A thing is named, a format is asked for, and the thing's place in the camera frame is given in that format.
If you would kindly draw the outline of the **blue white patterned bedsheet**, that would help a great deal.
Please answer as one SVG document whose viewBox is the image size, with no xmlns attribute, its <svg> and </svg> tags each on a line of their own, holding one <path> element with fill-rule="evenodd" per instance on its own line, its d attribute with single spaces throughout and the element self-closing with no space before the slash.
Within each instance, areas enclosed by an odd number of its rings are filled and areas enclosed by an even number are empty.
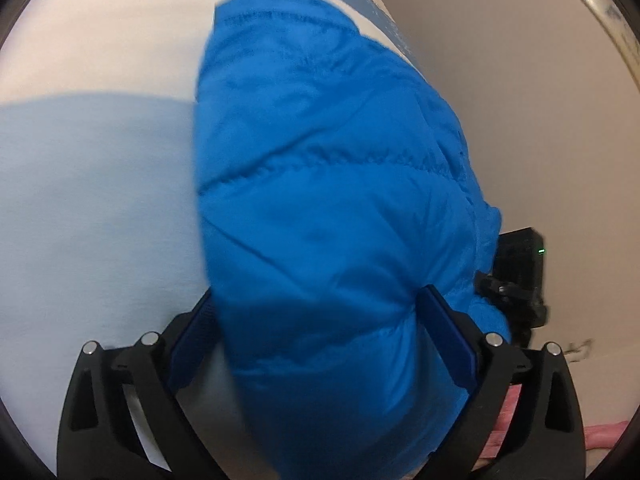
<svg viewBox="0 0 640 480">
<path fill-rule="evenodd" d="M 128 347 L 206 289 L 198 70 L 226 0 L 9 0 L 1 44 L 1 399 L 58 470 L 78 354 Z M 405 64 L 383 0 L 323 0 Z"/>
</svg>

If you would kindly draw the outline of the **blue puffer jacket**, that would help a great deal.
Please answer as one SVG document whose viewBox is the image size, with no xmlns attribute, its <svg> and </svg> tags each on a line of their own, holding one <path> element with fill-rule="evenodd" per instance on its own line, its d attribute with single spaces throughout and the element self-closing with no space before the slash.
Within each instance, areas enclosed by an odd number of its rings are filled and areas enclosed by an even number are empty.
<svg viewBox="0 0 640 480">
<path fill-rule="evenodd" d="M 456 115 L 323 0 L 227 0 L 198 77 L 206 274 L 248 428 L 285 479 L 398 479 L 468 398 L 416 317 L 474 292 L 500 231 Z"/>
</svg>

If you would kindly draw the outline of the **pink quilted blanket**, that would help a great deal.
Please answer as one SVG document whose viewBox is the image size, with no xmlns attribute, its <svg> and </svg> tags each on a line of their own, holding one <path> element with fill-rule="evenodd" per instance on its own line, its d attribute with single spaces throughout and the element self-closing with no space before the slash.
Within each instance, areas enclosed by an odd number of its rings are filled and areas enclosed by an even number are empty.
<svg viewBox="0 0 640 480">
<path fill-rule="evenodd" d="M 476 463 L 477 467 L 498 456 L 504 438 L 510 431 L 512 419 L 520 400 L 521 390 L 521 385 L 509 387 L 495 427 L 491 431 L 483 451 L 480 453 L 480 458 Z M 582 435 L 584 436 L 586 451 L 612 450 L 628 428 L 628 425 L 629 420 L 623 420 L 622 422 L 585 426 L 582 428 Z M 565 399 L 559 398 L 552 401 L 547 413 L 544 415 L 544 426 L 549 430 L 555 431 L 572 431 L 574 429 L 575 423 Z"/>
</svg>

